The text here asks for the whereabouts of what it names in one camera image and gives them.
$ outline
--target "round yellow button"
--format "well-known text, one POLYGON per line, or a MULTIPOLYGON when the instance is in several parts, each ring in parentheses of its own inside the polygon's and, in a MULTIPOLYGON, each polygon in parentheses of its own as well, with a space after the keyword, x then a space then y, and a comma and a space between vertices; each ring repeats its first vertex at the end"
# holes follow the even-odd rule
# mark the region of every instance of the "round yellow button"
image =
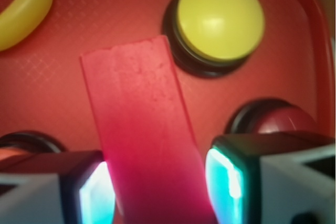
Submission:
POLYGON ((218 62, 249 55, 265 29, 258 0, 179 0, 177 28, 201 57, 218 62))

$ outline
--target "toy banana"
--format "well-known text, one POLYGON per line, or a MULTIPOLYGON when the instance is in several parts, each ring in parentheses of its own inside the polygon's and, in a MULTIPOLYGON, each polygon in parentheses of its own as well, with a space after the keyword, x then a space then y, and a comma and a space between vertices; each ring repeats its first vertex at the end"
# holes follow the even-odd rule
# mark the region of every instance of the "toy banana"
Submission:
POLYGON ((0 51, 26 38, 48 14, 53 0, 13 0, 0 13, 0 51))

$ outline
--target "red plastic strip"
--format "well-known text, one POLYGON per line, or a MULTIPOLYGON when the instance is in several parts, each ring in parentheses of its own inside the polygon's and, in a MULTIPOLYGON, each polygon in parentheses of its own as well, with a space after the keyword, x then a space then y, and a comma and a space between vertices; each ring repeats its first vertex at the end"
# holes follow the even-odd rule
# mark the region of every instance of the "red plastic strip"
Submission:
POLYGON ((165 36, 82 57, 125 223, 215 223, 165 36))

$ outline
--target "black rubber base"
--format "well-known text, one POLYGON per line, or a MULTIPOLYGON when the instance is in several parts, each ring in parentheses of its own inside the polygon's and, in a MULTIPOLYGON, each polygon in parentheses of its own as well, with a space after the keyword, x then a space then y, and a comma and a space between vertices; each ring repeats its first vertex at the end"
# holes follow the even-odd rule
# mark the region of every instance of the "black rubber base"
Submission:
POLYGON ((163 18, 163 34, 168 37, 175 63, 184 71, 199 77, 219 77, 228 74, 240 65, 248 57, 227 62, 210 61, 196 54, 183 41, 176 22, 176 11, 179 0, 172 0, 163 18))
POLYGON ((20 148, 31 153, 60 153, 65 148, 53 137, 36 131, 20 131, 0 137, 0 148, 20 148))
POLYGON ((252 133, 256 124, 266 113, 284 107, 290 103, 276 98, 255 100, 242 106, 229 121, 225 134, 252 133))

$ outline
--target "red plastic surface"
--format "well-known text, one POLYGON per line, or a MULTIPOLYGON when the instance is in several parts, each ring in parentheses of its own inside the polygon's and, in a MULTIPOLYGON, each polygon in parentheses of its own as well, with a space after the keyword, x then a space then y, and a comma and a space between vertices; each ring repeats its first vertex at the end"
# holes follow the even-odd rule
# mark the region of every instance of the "red plastic surface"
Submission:
POLYGON ((126 223, 216 223, 165 36, 82 58, 126 223))
POLYGON ((276 109, 264 115, 256 124, 253 132, 271 133, 283 131, 316 132, 314 119, 297 107, 276 109))
MULTIPOLYGON (((0 10, 12 0, 0 0, 0 10)), ((38 130, 70 150, 99 148, 79 56, 161 33, 170 0, 54 0, 25 41, 0 52, 0 134, 38 130)), ((279 97, 334 136, 329 33, 316 0, 260 0, 265 36, 237 71, 201 79, 176 69, 201 155, 246 102, 279 97)))

